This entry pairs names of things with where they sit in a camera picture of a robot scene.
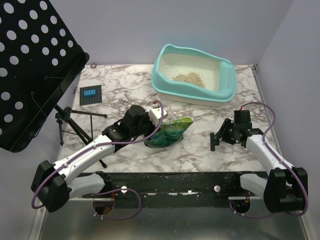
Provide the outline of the black bag clip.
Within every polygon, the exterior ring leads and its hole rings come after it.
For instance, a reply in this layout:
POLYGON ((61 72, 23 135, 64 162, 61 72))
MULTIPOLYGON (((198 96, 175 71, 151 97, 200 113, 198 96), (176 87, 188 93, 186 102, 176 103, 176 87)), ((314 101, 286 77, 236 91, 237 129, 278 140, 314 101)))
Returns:
POLYGON ((210 133, 210 150, 214 152, 216 150, 216 146, 219 146, 220 139, 216 137, 214 132, 210 133))

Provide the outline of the clear plastic scoop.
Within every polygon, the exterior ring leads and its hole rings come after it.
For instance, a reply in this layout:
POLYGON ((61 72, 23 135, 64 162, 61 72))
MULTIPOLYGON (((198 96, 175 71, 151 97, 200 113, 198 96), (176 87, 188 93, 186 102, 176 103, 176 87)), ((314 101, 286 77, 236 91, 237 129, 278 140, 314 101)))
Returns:
POLYGON ((166 101, 166 100, 163 100, 162 101, 162 104, 163 104, 163 107, 164 107, 164 110, 166 111, 166 113, 167 113, 167 118, 169 119, 169 120, 176 120, 177 119, 177 117, 175 116, 175 114, 172 112, 172 110, 171 110, 171 104, 168 102, 168 101, 166 101))

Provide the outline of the green litter bag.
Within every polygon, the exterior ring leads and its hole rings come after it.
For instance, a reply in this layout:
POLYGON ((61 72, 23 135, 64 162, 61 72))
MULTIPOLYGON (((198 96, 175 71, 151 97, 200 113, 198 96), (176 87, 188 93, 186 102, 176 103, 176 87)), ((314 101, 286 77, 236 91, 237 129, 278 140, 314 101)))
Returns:
POLYGON ((179 118, 161 124, 160 130, 144 145, 149 148, 167 148, 184 139, 184 132, 193 124, 189 117, 179 118))

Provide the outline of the teal white litter box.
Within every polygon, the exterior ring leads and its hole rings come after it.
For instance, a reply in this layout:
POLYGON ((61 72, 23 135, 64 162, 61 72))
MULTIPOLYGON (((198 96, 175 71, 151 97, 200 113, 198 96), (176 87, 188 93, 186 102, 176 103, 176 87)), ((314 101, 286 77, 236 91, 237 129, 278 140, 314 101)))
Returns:
POLYGON ((151 85, 163 100, 219 107, 236 95, 236 68, 202 50, 166 44, 153 65, 151 85))

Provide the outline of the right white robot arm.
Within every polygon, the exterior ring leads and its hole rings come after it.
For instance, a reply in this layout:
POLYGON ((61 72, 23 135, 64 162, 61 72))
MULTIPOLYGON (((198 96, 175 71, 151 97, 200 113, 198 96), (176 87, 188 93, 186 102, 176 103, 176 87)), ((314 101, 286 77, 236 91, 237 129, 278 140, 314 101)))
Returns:
POLYGON ((243 173, 230 183, 230 191, 241 196, 249 191, 263 199, 271 213, 303 215, 309 206, 308 174, 302 167, 294 167, 268 142, 260 128, 254 128, 249 110, 235 110, 234 118, 226 118, 217 133, 210 134, 210 149, 220 142, 241 144, 260 162, 267 178, 255 173, 243 173))

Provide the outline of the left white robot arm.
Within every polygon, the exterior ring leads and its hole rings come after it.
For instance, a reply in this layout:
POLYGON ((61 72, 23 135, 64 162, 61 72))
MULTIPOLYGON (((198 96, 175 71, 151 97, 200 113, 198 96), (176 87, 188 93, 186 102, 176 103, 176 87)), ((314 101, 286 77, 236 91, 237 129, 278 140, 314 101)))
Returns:
POLYGON ((139 105, 132 105, 124 117, 106 127, 91 143, 76 153, 50 163, 40 163, 36 169, 31 190, 34 193, 31 207, 40 207, 53 213, 62 208, 71 198, 88 194, 97 194, 104 198, 110 194, 111 185, 101 173, 92 173, 85 177, 81 174, 99 160, 113 155, 121 148, 150 139, 161 128, 166 111, 159 101, 156 108, 146 111, 139 105))

